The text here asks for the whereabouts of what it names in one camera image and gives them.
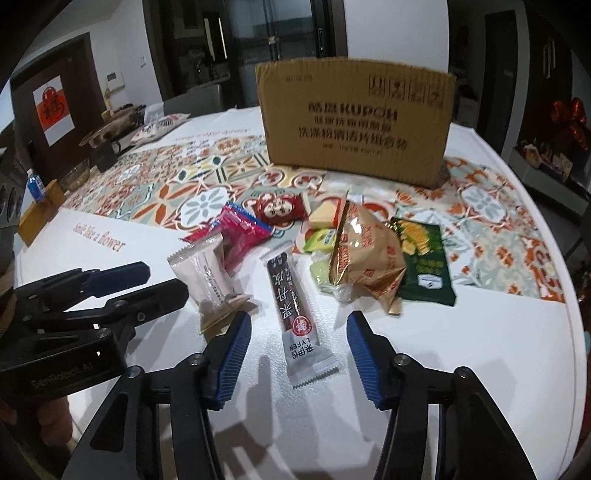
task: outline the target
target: green snack wrapper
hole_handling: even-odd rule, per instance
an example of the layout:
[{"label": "green snack wrapper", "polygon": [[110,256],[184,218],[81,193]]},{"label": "green snack wrapper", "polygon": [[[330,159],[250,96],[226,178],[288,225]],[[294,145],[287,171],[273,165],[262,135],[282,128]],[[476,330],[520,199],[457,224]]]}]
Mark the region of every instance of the green snack wrapper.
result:
[{"label": "green snack wrapper", "polygon": [[336,230],[334,228],[323,228],[315,231],[304,244],[304,252],[325,252],[331,253],[335,247]]},{"label": "green snack wrapper", "polygon": [[456,293],[438,225],[391,218],[386,226],[400,238],[407,270],[397,296],[454,306]]}]

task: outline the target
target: glass door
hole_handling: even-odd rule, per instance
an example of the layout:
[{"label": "glass door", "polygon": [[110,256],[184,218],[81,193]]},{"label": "glass door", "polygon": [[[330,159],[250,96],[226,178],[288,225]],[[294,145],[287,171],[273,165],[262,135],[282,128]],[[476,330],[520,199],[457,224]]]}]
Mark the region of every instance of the glass door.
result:
[{"label": "glass door", "polygon": [[258,105],[255,66],[328,56],[326,0],[226,0],[246,106]]}]

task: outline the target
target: blue bottle label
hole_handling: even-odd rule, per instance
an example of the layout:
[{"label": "blue bottle label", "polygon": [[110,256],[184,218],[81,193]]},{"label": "blue bottle label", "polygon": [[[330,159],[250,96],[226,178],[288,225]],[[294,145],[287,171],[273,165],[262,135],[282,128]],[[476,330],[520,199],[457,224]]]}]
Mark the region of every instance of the blue bottle label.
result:
[{"label": "blue bottle label", "polygon": [[41,182],[41,180],[37,181],[38,177],[35,176],[31,176],[31,178],[29,178],[29,181],[27,182],[27,187],[29,188],[29,192],[31,192],[31,195],[33,196],[33,199],[36,202],[40,202],[45,198],[45,193],[43,192],[43,184]]}]

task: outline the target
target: tile-pattern table runner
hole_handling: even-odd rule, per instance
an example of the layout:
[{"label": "tile-pattern table runner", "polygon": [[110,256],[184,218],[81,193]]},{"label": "tile-pattern table runner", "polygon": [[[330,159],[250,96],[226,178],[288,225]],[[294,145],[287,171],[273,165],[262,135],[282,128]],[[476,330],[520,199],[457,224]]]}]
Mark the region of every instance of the tile-pattern table runner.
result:
[{"label": "tile-pattern table runner", "polygon": [[[351,190],[380,218],[439,224],[454,284],[564,302],[548,249],[515,187],[464,159],[446,163],[451,178],[437,190],[397,182],[384,189],[384,181],[374,179]],[[277,193],[303,190],[322,200],[334,194],[325,177],[325,171],[270,164],[264,137],[230,137],[125,155],[65,207],[190,233],[228,200],[253,207]],[[309,234],[305,222],[287,223],[274,239],[293,239],[301,248]]]}]

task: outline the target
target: glass bowl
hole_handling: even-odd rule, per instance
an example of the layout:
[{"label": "glass bowl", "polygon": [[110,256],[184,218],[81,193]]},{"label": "glass bowl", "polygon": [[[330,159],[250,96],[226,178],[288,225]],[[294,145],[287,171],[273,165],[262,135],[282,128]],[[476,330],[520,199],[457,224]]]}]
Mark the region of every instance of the glass bowl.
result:
[{"label": "glass bowl", "polygon": [[68,174],[61,180],[60,185],[64,190],[75,192],[82,187],[90,178],[90,162],[85,158],[77,166],[71,169]]}]

